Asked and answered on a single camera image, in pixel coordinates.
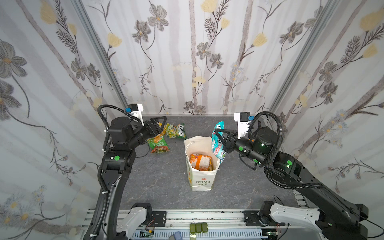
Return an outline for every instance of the chip bag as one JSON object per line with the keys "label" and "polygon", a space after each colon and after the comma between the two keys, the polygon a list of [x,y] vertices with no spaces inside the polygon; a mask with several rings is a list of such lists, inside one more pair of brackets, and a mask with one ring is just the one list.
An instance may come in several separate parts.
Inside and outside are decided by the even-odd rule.
{"label": "chip bag", "polygon": [[191,158],[189,160],[192,168],[197,169],[199,171],[212,171],[212,158],[208,155],[203,154],[191,154]]}
{"label": "chip bag", "polygon": [[169,148],[162,134],[147,140],[149,146],[153,149],[151,153],[168,152]]}
{"label": "chip bag", "polygon": [[173,126],[167,123],[167,135],[169,138],[182,138],[185,139],[187,135],[184,130],[184,123]]}
{"label": "chip bag", "polygon": [[[224,129],[224,121],[218,122],[215,128]],[[223,150],[223,144],[220,142],[219,138],[217,137],[215,130],[212,132],[212,153],[218,159],[220,159],[220,163],[223,163],[226,152]]]}

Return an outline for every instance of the floral wallpaper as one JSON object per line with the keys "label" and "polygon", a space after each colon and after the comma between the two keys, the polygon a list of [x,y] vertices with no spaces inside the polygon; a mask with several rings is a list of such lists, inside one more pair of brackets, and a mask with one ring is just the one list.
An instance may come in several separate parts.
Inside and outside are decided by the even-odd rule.
{"label": "floral wallpaper", "polygon": [[[383,225],[384,4],[343,0],[276,113],[286,152]],[[368,236],[381,233],[367,223]]]}
{"label": "floral wallpaper", "polygon": [[90,46],[70,2],[0,2],[4,239],[77,239],[96,204],[104,139],[96,109],[120,103]]}
{"label": "floral wallpaper", "polygon": [[126,99],[184,115],[268,109],[326,4],[82,2]]}

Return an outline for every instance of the blue chip bag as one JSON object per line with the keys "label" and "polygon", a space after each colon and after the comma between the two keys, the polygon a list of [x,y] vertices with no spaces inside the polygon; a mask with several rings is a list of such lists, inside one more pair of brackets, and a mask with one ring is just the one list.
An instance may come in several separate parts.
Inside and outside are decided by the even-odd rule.
{"label": "blue chip bag", "polygon": [[[215,128],[224,129],[224,121],[219,122],[216,124]],[[212,153],[220,159],[220,163],[224,161],[226,152],[223,151],[223,144],[218,139],[217,135],[215,134],[215,130],[212,132]]]}

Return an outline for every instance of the bag handle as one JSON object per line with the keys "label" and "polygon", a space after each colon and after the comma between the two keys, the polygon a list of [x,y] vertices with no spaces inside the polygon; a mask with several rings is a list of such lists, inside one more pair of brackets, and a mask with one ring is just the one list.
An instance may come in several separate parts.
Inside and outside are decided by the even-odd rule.
{"label": "bag handle", "polygon": [[189,144],[185,147],[185,156],[188,157],[187,155],[187,149],[189,147],[189,145],[191,145],[192,143],[195,143],[195,141],[190,141]]}

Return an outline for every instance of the black mounting plate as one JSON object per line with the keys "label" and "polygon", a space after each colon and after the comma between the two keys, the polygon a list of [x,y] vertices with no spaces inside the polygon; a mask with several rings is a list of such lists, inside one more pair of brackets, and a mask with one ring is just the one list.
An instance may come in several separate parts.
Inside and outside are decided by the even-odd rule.
{"label": "black mounting plate", "polygon": [[[244,211],[244,222],[247,227],[265,227],[259,222],[259,218],[257,216],[257,213],[259,211]],[[270,224],[268,226],[277,226],[277,222],[270,221]],[[285,223],[279,223],[279,226],[285,226]]]}
{"label": "black mounting plate", "polygon": [[167,212],[166,211],[152,211],[153,215],[153,223],[149,225],[151,227],[152,225],[154,227],[165,227],[166,226],[166,220],[167,220]]}

